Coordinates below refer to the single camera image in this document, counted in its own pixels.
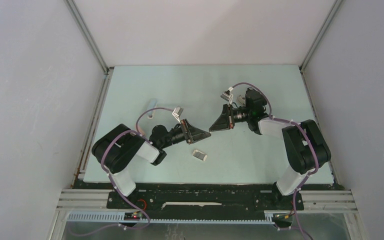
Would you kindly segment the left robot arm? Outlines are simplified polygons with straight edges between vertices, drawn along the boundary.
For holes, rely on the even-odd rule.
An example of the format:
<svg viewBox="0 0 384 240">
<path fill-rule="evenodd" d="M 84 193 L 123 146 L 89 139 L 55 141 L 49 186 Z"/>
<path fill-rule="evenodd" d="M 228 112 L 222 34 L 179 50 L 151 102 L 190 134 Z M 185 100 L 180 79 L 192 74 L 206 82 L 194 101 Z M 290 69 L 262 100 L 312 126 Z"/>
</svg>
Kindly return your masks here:
<svg viewBox="0 0 384 240">
<path fill-rule="evenodd" d="M 134 192 L 136 183 L 130 176 L 128 165 L 135 157 L 157 166 L 167 156 L 165 148 L 182 142 L 194 144 L 210 136 L 210 132 L 194 127 L 187 119 L 182 119 L 171 130 L 157 125 L 149 138 L 119 124 L 94 143 L 91 153 L 119 191 L 118 201 L 125 208 L 133 208 L 138 202 L 138 194 Z"/>
</svg>

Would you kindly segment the beige and black stapler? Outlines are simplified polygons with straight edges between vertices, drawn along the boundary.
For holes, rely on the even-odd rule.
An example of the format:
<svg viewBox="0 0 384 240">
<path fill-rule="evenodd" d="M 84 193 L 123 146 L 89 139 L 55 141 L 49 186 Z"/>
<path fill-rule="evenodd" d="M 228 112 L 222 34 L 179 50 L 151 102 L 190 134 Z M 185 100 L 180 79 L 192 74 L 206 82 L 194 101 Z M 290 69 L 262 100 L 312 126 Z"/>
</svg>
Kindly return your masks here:
<svg viewBox="0 0 384 240">
<path fill-rule="evenodd" d="M 240 103 L 241 105 L 246 104 L 246 98 L 244 96 L 239 95 L 236 99 L 237 99 L 237 102 Z"/>
</svg>

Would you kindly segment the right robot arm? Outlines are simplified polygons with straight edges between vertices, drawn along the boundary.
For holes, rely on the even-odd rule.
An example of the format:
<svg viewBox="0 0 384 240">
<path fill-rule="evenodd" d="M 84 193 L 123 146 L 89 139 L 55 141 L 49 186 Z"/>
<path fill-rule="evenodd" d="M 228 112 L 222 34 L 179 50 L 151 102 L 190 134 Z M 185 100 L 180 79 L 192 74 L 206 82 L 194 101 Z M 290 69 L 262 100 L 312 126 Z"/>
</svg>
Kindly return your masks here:
<svg viewBox="0 0 384 240">
<path fill-rule="evenodd" d="M 290 195 L 299 191 L 310 176 L 331 160 L 331 151 L 314 120 L 296 122 L 274 117 L 267 97 L 252 86 L 245 92 L 245 104 L 234 107 L 233 90 L 230 87 L 221 94 L 227 103 L 209 131 L 231 130 L 237 123 L 246 122 L 257 135 L 283 140 L 289 166 L 273 184 L 270 201 L 275 208 L 284 209 L 291 202 Z"/>
</svg>

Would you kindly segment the staple tray box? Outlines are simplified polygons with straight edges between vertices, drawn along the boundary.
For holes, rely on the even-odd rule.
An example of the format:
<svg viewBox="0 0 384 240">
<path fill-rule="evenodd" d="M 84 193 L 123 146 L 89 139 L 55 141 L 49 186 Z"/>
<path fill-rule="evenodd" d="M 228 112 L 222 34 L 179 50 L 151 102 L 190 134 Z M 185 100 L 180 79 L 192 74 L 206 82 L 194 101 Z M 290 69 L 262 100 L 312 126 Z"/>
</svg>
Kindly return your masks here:
<svg viewBox="0 0 384 240">
<path fill-rule="evenodd" d="M 199 159 L 200 161 L 206 161 L 208 155 L 198 149 L 195 149 L 193 152 L 192 152 L 192 156 L 196 159 Z"/>
</svg>

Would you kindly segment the light blue stapler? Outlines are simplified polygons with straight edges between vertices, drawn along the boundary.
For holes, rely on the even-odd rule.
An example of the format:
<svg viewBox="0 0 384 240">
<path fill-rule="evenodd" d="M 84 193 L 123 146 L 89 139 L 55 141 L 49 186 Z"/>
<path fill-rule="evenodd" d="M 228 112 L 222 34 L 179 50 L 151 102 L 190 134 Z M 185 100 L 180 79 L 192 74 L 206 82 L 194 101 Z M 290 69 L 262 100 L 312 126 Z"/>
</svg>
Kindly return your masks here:
<svg viewBox="0 0 384 240">
<path fill-rule="evenodd" d="M 148 103 L 148 112 L 147 112 L 147 118 L 148 119 L 153 119 L 154 114 L 155 114 L 155 108 L 158 105 L 158 100 L 156 98 L 152 98 L 149 103 Z"/>
</svg>

